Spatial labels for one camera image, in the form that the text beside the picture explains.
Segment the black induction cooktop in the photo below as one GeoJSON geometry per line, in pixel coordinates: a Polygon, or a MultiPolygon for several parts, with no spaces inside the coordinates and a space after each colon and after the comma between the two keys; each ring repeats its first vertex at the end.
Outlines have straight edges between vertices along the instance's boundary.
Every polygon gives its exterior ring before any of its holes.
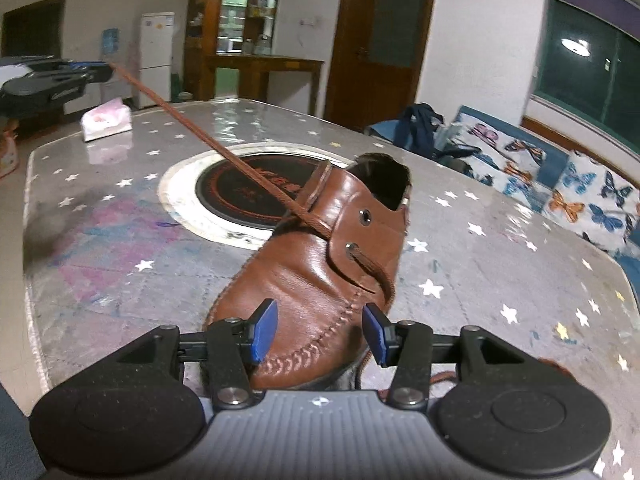
{"type": "MultiPolygon", "coordinates": [[[[320,164],[308,156],[285,154],[256,154],[243,159],[292,200],[320,164]]],[[[226,160],[200,174],[195,193],[212,214],[241,226],[272,229],[286,214],[283,204],[226,160]]]]}

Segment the pink tissue pack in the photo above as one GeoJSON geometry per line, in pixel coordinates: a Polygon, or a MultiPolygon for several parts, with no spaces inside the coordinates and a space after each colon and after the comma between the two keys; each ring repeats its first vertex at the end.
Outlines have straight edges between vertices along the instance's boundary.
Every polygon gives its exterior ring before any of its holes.
{"type": "Polygon", "coordinates": [[[86,143],[132,129],[131,110],[121,98],[109,100],[82,115],[82,135],[86,143]]]}

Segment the blue sofa bench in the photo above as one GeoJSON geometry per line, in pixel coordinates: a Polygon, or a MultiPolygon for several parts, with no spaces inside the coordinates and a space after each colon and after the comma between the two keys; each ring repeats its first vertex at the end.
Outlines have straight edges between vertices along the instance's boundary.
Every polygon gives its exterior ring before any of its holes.
{"type": "MultiPolygon", "coordinates": [[[[568,162],[570,155],[567,150],[553,144],[551,141],[536,136],[524,128],[514,126],[508,122],[481,112],[480,110],[474,110],[472,107],[463,105],[459,108],[456,119],[463,119],[471,117],[476,122],[484,122],[491,129],[499,130],[506,133],[508,136],[513,136],[514,139],[526,141],[530,144],[536,145],[537,148],[541,148],[546,154],[546,159],[541,165],[541,168],[537,174],[536,181],[546,188],[553,188],[559,181],[562,171],[568,162]]],[[[626,274],[626,277],[630,281],[631,288],[636,294],[639,293],[639,259],[633,256],[616,256],[615,260],[622,267],[626,274]]]]}

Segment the brown wooden door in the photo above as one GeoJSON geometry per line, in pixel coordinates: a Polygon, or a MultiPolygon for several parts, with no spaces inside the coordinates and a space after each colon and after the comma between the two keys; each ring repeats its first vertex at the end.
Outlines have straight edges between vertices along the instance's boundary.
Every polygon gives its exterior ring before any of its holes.
{"type": "Polygon", "coordinates": [[[341,0],[323,117],[355,131],[414,102],[433,0],[341,0]]]}

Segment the dark window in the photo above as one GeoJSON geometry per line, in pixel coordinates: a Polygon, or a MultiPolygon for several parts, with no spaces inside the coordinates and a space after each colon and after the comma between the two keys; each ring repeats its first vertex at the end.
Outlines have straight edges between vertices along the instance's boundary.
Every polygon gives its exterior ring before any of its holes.
{"type": "Polygon", "coordinates": [[[638,3],[549,0],[534,96],[638,152],[638,3]]]}

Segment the wooden side table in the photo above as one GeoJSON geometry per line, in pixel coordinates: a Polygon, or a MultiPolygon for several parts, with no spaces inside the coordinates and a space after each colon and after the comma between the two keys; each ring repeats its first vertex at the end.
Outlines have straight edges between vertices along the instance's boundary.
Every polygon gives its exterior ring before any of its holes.
{"type": "Polygon", "coordinates": [[[307,114],[317,114],[323,61],[290,58],[279,55],[213,54],[205,58],[205,66],[213,74],[218,68],[239,72],[238,97],[266,102],[271,73],[306,73],[310,75],[310,96],[307,114]]]}

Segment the butterfly print pillow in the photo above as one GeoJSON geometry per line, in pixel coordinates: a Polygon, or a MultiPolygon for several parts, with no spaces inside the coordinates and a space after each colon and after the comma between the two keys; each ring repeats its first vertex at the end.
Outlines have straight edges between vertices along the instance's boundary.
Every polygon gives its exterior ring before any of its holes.
{"type": "Polygon", "coordinates": [[[639,190],[607,166],[573,152],[541,214],[615,254],[639,224],[639,190]]]}
{"type": "Polygon", "coordinates": [[[448,133],[451,144],[478,148],[463,159],[467,176],[523,204],[533,203],[534,182],[547,158],[542,148],[465,114],[448,133]]]}

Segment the wooden shelf cabinet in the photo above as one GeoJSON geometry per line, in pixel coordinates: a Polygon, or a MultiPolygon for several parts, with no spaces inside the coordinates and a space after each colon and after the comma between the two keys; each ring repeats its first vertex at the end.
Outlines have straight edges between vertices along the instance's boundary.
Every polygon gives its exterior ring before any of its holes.
{"type": "Polygon", "coordinates": [[[214,54],[271,52],[278,0],[189,0],[183,43],[183,90],[194,99],[233,96],[240,74],[232,68],[213,72],[214,54]]]}

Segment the dark blue bag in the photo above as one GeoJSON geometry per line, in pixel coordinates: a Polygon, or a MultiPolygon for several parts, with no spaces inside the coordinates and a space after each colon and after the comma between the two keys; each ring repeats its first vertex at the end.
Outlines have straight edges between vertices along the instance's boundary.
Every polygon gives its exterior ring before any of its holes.
{"type": "Polygon", "coordinates": [[[394,128],[392,143],[398,148],[434,160],[459,159],[480,154],[480,148],[468,144],[449,144],[442,140],[437,130],[444,125],[444,118],[433,107],[424,103],[409,105],[399,116],[394,128]]]}

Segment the white refrigerator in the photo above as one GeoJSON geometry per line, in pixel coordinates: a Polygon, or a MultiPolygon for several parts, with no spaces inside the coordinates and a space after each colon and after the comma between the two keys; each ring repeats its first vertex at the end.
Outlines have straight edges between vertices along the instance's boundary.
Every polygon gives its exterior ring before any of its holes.
{"type": "Polygon", "coordinates": [[[139,37],[139,80],[164,101],[171,98],[172,42],[175,13],[141,15],[139,37]]]}

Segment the water dispenser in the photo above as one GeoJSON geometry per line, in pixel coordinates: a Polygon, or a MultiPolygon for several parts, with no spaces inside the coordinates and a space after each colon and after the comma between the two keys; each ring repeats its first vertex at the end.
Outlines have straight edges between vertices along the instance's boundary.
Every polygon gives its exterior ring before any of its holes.
{"type": "MultiPolygon", "coordinates": [[[[107,63],[119,61],[119,29],[104,29],[101,38],[101,60],[107,63]]],[[[107,82],[100,84],[101,102],[107,102],[119,96],[118,77],[112,75],[107,82]]]]}

